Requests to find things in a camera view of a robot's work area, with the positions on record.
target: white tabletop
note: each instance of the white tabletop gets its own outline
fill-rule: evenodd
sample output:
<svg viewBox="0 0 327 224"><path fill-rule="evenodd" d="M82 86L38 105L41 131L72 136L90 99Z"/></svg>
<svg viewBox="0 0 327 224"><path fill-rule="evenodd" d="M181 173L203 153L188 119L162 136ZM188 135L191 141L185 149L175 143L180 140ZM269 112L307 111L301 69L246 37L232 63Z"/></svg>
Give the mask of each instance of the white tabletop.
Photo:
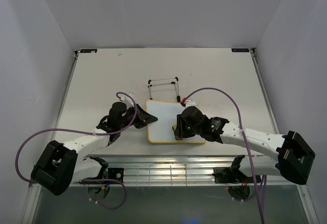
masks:
<svg viewBox="0 0 327 224"><path fill-rule="evenodd" d="M220 88L239 105L244 127L273 133L250 53L232 53L230 48L120 48L80 53L58 127L92 131L108 114L112 103L118 101L118 91L134 93L136 102L145 108L148 80L175 76L179 78L181 98L201 87ZM153 87L152 96L176 99L173 85ZM219 116L238 123L235 107L223 94L200 91L192 99L208 117ZM64 142L79 136L58 132L56 140ZM225 156L246 154L246 150L217 142L153 144L148 141L146 128L131 127L115 143L95 154Z"/></svg>

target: white wall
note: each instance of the white wall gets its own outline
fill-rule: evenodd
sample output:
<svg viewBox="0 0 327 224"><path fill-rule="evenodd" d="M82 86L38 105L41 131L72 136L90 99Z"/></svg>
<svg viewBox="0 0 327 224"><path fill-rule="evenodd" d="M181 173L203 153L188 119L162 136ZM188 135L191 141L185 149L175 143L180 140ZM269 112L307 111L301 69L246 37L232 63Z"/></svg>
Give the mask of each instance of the white wall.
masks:
<svg viewBox="0 0 327 224"><path fill-rule="evenodd" d="M73 52L45 0L0 0L0 223L18 223L28 184L15 172L20 144L53 126ZM31 141L20 168L30 176L49 135Z"/></svg>
<svg viewBox="0 0 327 224"><path fill-rule="evenodd" d="M46 0L82 47L255 47L281 0Z"/></svg>
<svg viewBox="0 0 327 224"><path fill-rule="evenodd" d="M309 192L327 222L327 0L282 0L257 48L281 132L302 134L316 153Z"/></svg>

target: black sticker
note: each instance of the black sticker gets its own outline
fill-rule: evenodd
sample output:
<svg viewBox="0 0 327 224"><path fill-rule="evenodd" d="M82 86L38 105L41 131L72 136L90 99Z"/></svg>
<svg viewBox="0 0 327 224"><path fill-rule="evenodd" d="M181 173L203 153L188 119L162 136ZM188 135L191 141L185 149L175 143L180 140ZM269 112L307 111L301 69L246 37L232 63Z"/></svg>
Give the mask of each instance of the black sticker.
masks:
<svg viewBox="0 0 327 224"><path fill-rule="evenodd" d="M232 48L231 52L250 52L247 48Z"/></svg>
<svg viewBox="0 0 327 224"><path fill-rule="evenodd" d="M98 49L81 49L81 53L97 53Z"/></svg>

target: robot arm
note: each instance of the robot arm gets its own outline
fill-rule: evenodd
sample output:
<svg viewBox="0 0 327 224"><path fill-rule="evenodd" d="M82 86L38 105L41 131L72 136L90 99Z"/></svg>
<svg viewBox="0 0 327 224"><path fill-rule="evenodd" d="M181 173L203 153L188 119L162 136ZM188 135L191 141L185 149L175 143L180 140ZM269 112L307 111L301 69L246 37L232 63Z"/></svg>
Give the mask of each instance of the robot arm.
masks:
<svg viewBox="0 0 327 224"><path fill-rule="evenodd" d="M62 194L71 182L86 178L107 178L108 164L100 158L86 158L86 156L115 142L120 137L120 133L113 135L106 135L106 133L126 127L132 121L135 110L136 117L132 125L137 129L158 120L138 104L136 108L127 109L125 103L114 103L109 115L104 116L94 129L93 135L81 136L65 143L56 140L49 142L33 167L31 178L54 195Z"/></svg>
<svg viewBox="0 0 327 224"><path fill-rule="evenodd" d="M242 131L237 125L225 118L209 119L194 106L177 115L177 125L173 130L176 140L200 135L207 141L245 147ZM259 175L281 175L295 184L307 183L315 153L297 132L273 135L244 129L244 133L250 148L266 155L253 159ZM237 156L230 168L216 172L214 176L219 183L238 183L250 178L248 156Z"/></svg>

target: black bracket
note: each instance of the black bracket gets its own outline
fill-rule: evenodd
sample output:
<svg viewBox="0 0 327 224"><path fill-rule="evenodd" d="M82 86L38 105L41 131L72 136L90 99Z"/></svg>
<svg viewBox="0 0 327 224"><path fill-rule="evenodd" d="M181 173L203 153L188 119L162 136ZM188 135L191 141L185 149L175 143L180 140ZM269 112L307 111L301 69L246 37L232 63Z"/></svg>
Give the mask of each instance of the black bracket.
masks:
<svg viewBox="0 0 327 224"><path fill-rule="evenodd" d="M249 183L253 183L253 177L247 177L242 172L240 172L240 165L244 155L238 155L235 157L229 168L222 169L221 167L215 167L214 173L215 183L244 183L249 180ZM256 182L261 182L260 176L255 176Z"/></svg>
<svg viewBox="0 0 327 224"><path fill-rule="evenodd" d="M95 178L87 178L87 179L92 179L92 180L97 180L97 179L113 179L113 180L117 180L120 182L124 181L124 168L108 168L106 167L104 171L101 171L99 173L99 175ZM90 184L90 182L87 181L80 181L80 184ZM101 185L105 185L105 184L118 184L116 182L103 182L103 181L99 181L99 182L92 182L92 184L101 184Z"/></svg>
<svg viewBox="0 0 327 224"><path fill-rule="evenodd" d="M99 171L99 174L96 177L93 178L87 178L88 180L96 180L96 179L106 179L108 178L108 163L104 159L98 158L98 157L90 157L90 159L93 159L97 161L101 165L101 169ZM89 184L87 181L80 181L80 184Z"/></svg>
<svg viewBox="0 0 327 224"><path fill-rule="evenodd" d="M113 179L113 180L123 182L124 181L124 169L123 168L107 168L106 175L105 175L105 177L102 177L102 179ZM106 181L106 182L95 182L95 184L106 185L106 187L105 188L104 187L89 187L87 189L87 192L89 195L93 194L95 198L100 197L100 199L102 200L109 194L110 186L108 184L118 184L118 183Z"/></svg>

